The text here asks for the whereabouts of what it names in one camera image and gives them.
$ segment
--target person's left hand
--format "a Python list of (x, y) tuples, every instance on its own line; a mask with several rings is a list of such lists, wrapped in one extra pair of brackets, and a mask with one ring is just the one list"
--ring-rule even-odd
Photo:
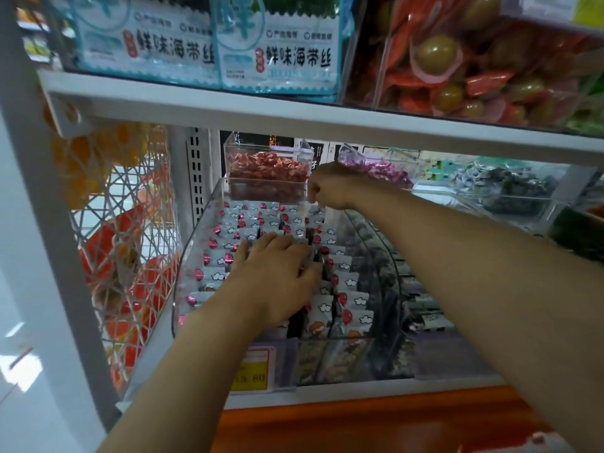
[(290, 234), (278, 237), (272, 232), (258, 239), (248, 254), (249, 243), (242, 240), (231, 273), (216, 295), (241, 299), (258, 309), (263, 327), (289, 319), (308, 302), (321, 280), (320, 263), (312, 263), (298, 276), (311, 248), (293, 242)]

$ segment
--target forearm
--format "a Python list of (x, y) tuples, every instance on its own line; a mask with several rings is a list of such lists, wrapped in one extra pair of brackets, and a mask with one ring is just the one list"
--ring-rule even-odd
[(210, 451), (232, 381), (260, 323), (256, 312), (228, 296), (218, 291), (187, 316), (100, 453)]
[(494, 369), (576, 448), (604, 450), (604, 269), (410, 193), (381, 186), (358, 196), (358, 211)]

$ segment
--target wire mesh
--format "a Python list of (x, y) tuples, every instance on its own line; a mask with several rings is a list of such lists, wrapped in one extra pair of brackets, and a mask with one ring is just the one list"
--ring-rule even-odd
[[(48, 113), (47, 121), (54, 124)], [(120, 122), (54, 159), (114, 385), (123, 394), (176, 277), (181, 240), (162, 126)]]

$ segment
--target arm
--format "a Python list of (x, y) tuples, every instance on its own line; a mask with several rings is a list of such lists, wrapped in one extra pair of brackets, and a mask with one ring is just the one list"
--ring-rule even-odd
[(302, 308), (321, 277), (320, 265), (298, 276), (310, 247), (292, 245), (292, 240), (268, 234), (249, 257), (248, 243), (242, 241), (230, 276), (187, 315), (173, 345), (99, 453), (210, 451), (249, 343), (265, 327)]
[(578, 451), (604, 451), (602, 266), (340, 165), (315, 170), (314, 199), (375, 223), (467, 340), (556, 431)]

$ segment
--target orange panel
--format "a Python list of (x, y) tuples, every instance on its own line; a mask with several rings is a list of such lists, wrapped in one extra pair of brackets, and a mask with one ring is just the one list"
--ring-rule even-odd
[(548, 426), (509, 387), (228, 410), (213, 453), (456, 453)]

